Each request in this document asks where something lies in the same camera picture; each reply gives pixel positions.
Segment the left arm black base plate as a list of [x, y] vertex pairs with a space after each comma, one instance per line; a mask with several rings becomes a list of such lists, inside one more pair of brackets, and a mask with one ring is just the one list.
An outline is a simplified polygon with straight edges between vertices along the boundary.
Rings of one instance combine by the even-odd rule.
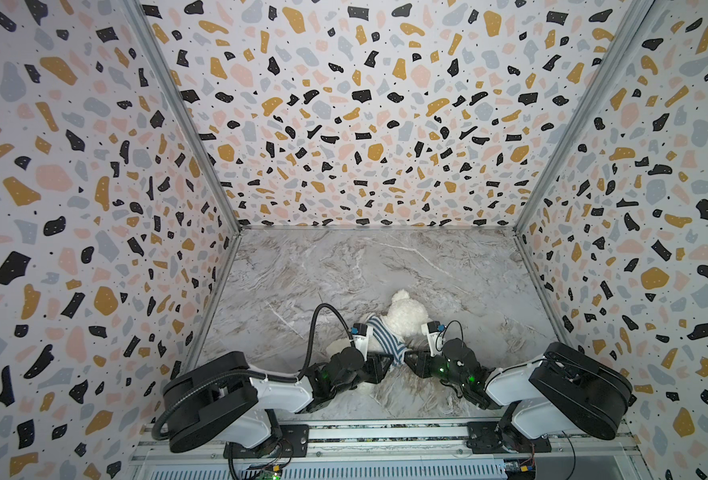
[[228, 459], [284, 459], [304, 458], [309, 447], [310, 426], [308, 424], [284, 424], [269, 435], [268, 439], [256, 447], [245, 448], [236, 444], [227, 446], [224, 457]]

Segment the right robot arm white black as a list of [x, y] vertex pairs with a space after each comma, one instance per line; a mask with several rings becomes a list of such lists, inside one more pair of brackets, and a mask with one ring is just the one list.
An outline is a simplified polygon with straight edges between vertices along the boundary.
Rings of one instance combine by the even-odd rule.
[[482, 366], [459, 338], [436, 353], [409, 351], [404, 360], [417, 376], [439, 380], [481, 409], [505, 408], [501, 433], [528, 440], [572, 429], [613, 440], [633, 396], [622, 374], [561, 342], [533, 360], [495, 369]]

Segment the white fluffy teddy bear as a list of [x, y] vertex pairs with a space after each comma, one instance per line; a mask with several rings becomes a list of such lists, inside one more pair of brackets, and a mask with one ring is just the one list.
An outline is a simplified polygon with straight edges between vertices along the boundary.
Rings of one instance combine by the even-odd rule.
[[[421, 302], [412, 298], [410, 293], [406, 290], [400, 290], [392, 296], [391, 304], [386, 313], [371, 314], [360, 323], [366, 323], [373, 315], [380, 317], [393, 333], [404, 340], [408, 348], [407, 351], [428, 350], [426, 348], [427, 340], [421, 331], [421, 327], [431, 321], [428, 311]], [[349, 346], [354, 347], [354, 341], [347, 339], [334, 341], [326, 349], [329, 359], [331, 360], [334, 354], [341, 352], [344, 348]], [[368, 353], [383, 353], [380, 350], [378, 342], [372, 338], [372, 333]], [[406, 364], [396, 365], [393, 363], [388, 374], [403, 366], [406, 366]]]

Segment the blue white striped knit sweater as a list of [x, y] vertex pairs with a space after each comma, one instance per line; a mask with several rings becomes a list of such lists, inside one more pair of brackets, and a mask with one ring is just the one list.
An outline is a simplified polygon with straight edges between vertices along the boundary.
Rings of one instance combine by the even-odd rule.
[[407, 353], [407, 345], [404, 340], [393, 333], [384, 321], [376, 316], [371, 316], [366, 325], [372, 333], [372, 338], [380, 345], [380, 350], [394, 358], [396, 365], [405, 364], [405, 354]]

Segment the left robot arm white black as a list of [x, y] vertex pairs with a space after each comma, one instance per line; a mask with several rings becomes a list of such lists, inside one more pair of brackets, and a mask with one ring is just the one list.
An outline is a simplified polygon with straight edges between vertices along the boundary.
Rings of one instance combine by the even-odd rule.
[[254, 370], [242, 352], [230, 352], [164, 387], [164, 411], [152, 438], [166, 440], [173, 453], [216, 438], [248, 450], [273, 445], [282, 437], [278, 410], [316, 412], [362, 383], [380, 383], [393, 363], [392, 355], [364, 355], [348, 346], [330, 361], [290, 375]]

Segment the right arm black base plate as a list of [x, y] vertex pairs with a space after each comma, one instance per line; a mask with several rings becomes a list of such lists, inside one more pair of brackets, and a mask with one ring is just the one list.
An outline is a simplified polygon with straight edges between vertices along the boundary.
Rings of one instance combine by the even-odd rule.
[[498, 422], [492, 420], [469, 422], [466, 446], [474, 454], [550, 453], [552, 446], [547, 438], [539, 437], [531, 440], [514, 427], [513, 415], [519, 405], [520, 401], [510, 404]]

